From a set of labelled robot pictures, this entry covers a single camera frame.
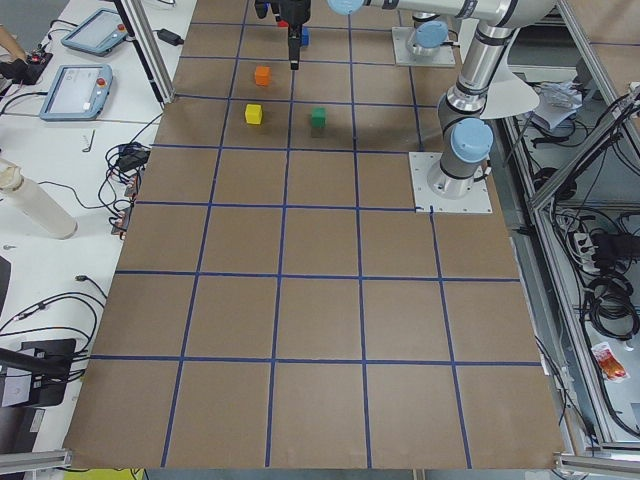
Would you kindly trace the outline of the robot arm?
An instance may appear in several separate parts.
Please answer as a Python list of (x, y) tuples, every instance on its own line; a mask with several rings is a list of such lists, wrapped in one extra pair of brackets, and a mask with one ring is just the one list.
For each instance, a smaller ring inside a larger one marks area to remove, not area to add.
[(450, 39), (450, 29), (446, 21), (437, 14), (414, 15), (413, 29), (406, 40), (407, 50), (417, 57), (434, 57), (442, 47), (459, 47)]
[(553, 1), (331, 1), (330, 8), (350, 15), (364, 6), (476, 19), (474, 36), (456, 83), (438, 105), (444, 151), (428, 173), (429, 188), (443, 198), (465, 196), (479, 165), (488, 159), (493, 132), (481, 119), (487, 95), (516, 31), (541, 20)]

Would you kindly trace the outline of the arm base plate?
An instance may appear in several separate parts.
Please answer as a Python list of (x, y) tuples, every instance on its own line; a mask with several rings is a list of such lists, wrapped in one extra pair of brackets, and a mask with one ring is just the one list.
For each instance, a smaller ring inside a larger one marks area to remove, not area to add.
[(409, 167), (415, 210), (425, 213), (488, 215), (493, 212), (486, 177), (480, 166), (466, 180), (441, 171), (440, 152), (410, 152)]
[(452, 46), (424, 48), (417, 43), (413, 27), (393, 27), (392, 40), (398, 66), (453, 68), (456, 65)]

